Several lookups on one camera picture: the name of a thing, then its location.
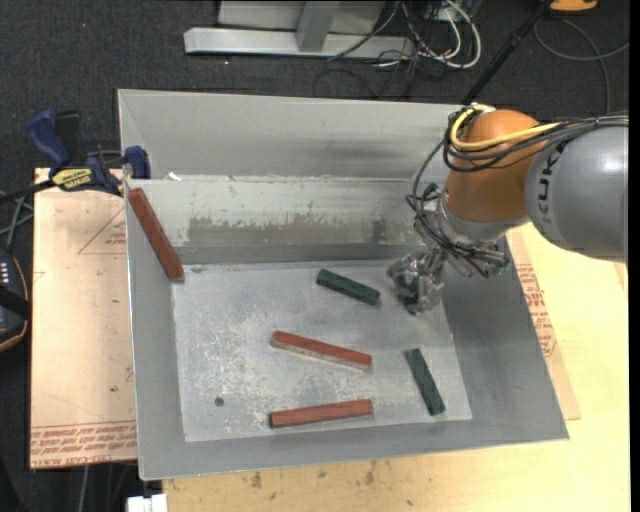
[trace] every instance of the white object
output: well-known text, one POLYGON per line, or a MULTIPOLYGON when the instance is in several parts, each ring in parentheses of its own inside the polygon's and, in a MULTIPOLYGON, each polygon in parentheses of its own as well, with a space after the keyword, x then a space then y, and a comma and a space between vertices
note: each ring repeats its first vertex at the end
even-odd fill
POLYGON ((127 512, 168 512, 166 494, 155 494, 150 498, 133 496, 127 499, 127 512))

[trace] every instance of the cardboard sheet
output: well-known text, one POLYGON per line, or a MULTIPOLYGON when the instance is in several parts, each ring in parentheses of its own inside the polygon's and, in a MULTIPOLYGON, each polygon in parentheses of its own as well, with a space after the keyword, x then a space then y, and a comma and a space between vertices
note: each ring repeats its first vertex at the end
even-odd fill
POLYGON ((35 196, 32 469, 137 456, 124 203, 35 196))

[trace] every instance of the blue clamp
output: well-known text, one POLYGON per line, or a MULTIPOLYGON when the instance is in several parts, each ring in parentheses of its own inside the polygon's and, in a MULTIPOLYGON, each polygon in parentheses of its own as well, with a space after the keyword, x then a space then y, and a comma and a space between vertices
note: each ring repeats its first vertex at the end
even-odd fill
MULTIPOLYGON (((69 150, 63 143, 63 138, 72 140, 73 134, 67 133, 77 127, 79 117, 69 117, 64 114, 62 119, 66 121, 64 137, 56 131, 56 116, 53 110, 46 110, 36 115, 27 125, 27 135, 35 146, 50 156, 55 166, 49 170, 49 181, 52 186, 57 185, 62 190, 74 192, 80 190, 95 190, 117 196, 122 195, 120 185, 122 181, 113 176, 106 165, 96 156, 86 159, 84 165, 71 165, 72 154, 77 150, 69 150)), ((140 146, 131 146, 125 150, 123 160, 131 165, 133 177, 138 179, 151 178, 151 167, 144 149, 140 146)))

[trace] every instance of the wooden table surface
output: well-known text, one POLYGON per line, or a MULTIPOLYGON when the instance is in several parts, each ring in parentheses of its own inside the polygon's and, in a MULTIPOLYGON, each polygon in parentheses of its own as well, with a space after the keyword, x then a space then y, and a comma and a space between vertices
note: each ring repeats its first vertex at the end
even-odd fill
POLYGON ((626 274, 522 232, 580 407, 569 440, 171 479, 169 510, 630 510, 626 274))

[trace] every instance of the metal stand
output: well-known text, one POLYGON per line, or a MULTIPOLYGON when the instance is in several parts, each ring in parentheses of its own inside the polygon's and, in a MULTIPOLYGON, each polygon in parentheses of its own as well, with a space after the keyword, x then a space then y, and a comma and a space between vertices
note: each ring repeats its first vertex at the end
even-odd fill
MULTIPOLYGON (((184 34, 187 54, 253 54, 332 57, 360 43, 366 35, 330 33, 345 2, 304 2, 295 30, 253 30, 237 28, 192 28, 184 34)), ((382 5, 377 9, 380 14, 382 5)), ((404 37, 374 36, 349 53, 350 58, 376 58, 383 52, 409 51, 404 37)))

